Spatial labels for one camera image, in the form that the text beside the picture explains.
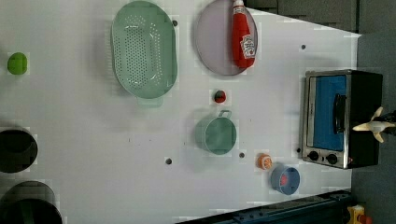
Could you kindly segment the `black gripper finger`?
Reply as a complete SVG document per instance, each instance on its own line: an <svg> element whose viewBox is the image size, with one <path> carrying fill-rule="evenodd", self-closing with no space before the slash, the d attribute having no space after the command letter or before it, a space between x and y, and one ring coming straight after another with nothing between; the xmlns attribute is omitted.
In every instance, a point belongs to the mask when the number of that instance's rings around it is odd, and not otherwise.
<svg viewBox="0 0 396 224"><path fill-rule="evenodd" d="M382 115L380 117L381 121L385 122L396 122L396 111L390 112L388 114Z"/></svg>
<svg viewBox="0 0 396 224"><path fill-rule="evenodd" d="M387 128L386 133L396 135L396 129L395 128Z"/></svg>

